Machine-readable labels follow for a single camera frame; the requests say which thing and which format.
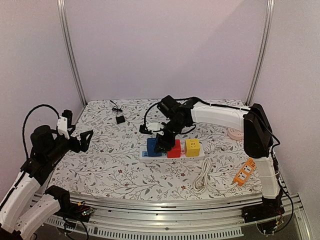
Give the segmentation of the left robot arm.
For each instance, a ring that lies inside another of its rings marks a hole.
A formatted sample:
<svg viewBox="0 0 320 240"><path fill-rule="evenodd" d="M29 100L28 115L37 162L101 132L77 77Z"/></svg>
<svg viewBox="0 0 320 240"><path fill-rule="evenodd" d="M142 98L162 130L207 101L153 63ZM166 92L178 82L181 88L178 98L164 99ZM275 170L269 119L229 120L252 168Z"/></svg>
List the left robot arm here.
<svg viewBox="0 0 320 240"><path fill-rule="evenodd" d="M72 203L69 191L52 185L40 200L30 206L34 194L46 183L51 173L68 152L85 153L94 132L72 136L76 126L73 113L64 110L57 114L57 125L38 126L30 135L31 151L25 152L26 161L20 168L11 188L0 203L0 238L2 240L30 240L36 230L52 215L62 217L64 227L80 222L86 230L93 208L85 201Z"/></svg>

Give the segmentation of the blue cube socket adapter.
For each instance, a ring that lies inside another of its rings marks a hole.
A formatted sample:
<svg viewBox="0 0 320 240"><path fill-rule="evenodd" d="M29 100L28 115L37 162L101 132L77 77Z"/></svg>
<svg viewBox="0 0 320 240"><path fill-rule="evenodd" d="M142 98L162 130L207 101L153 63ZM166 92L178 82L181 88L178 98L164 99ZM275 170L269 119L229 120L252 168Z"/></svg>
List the blue cube socket adapter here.
<svg viewBox="0 0 320 240"><path fill-rule="evenodd" d="M157 138L148 138L147 139L147 154L149 157L160 157L161 152L156 152Z"/></svg>

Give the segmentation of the yellow cube socket adapter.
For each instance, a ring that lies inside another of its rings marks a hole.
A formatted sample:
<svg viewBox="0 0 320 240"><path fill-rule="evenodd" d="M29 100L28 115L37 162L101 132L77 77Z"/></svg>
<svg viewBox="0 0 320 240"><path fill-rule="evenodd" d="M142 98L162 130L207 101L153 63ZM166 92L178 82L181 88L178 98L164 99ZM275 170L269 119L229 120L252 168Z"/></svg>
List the yellow cube socket adapter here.
<svg viewBox="0 0 320 240"><path fill-rule="evenodd" d="M201 144L198 138L186 139L184 153L187 158L198 157L200 155Z"/></svg>

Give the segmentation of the red cube socket adapter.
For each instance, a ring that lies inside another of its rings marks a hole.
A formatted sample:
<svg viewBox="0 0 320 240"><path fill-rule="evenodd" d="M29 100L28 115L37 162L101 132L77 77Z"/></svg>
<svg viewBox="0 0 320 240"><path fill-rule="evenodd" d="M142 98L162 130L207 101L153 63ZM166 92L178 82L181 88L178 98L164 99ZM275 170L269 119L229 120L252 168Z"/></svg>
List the red cube socket adapter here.
<svg viewBox="0 0 320 240"><path fill-rule="evenodd" d="M179 139L175 140L175 145L170 151L167 152L167 157L169 159L181 157L181 141Z"/></svg>

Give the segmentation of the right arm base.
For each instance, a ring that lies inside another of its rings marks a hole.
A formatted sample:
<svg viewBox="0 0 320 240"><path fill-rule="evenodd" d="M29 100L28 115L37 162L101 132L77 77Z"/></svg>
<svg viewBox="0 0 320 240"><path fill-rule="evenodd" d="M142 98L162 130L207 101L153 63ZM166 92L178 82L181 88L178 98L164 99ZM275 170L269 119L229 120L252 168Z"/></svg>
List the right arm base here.
<svg viewBox="0 0 320 240"><path fill-rule="evenodd" d="M241 217L245 223L262 221L257 229L264 235L274 234L285 213L281 198L282 195L275 199L262 197L262 203L243 207Z"/></svg>

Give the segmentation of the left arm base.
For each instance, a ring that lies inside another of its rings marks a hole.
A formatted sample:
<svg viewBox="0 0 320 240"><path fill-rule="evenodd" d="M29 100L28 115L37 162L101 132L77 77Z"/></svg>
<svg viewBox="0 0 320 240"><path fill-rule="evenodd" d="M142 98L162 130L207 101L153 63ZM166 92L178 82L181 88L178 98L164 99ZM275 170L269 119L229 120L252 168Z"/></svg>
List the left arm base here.
<svg viewBox="0 0 320 240"><path fill-rule="evenodd" d="M60 210L56 213L58 216L84 223L89 222L94 209L87 205L84 200L77 203L71 202L70 192L55 185L47 188L44 193L58 200L60 205Z"/></svg>

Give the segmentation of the white multicolour power strip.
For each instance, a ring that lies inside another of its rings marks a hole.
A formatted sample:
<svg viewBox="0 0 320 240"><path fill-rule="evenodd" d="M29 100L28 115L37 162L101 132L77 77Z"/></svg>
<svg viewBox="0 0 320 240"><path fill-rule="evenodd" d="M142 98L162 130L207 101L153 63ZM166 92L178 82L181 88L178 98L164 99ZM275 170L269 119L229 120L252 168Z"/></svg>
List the white multicolour power strip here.
<svg viewBox="0 0 320 240"><path fill-rule="evenodd" d="M180 161L198 161L205 158L205 152L203 147L200 147L200 152L198 156L187 157L184 150L181 150L180 157L168 158L167 154L162 154L161 156L148 156L147 148L142 147L139 150L139 161L141 163L155 164L162 162L180 162Z"/></svg>

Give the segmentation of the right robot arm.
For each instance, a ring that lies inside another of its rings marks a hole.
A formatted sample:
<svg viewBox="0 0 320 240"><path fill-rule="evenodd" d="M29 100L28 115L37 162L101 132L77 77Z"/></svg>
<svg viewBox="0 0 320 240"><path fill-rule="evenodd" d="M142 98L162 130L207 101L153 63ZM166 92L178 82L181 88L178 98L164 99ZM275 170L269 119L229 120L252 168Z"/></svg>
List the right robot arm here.
<svg viewBox="0 0 320 240"><path fill-rule="evenodd" d="M142 134L157 136L155 152L164 153L174 147L177 135L184 128L198 123L213 124L243 133L243 149L254 159L262 184L262 196L266 200L259 206L262 218L269 218L278 210L274 200L281 193L278 183L278 161L274 148L280 141L273 134L263 107L255 103L252 106L230 106L206 102L198 97L175 99L165 96L154 106L169 120L167 123L148 123L143 120L139 131Z"/></svg>

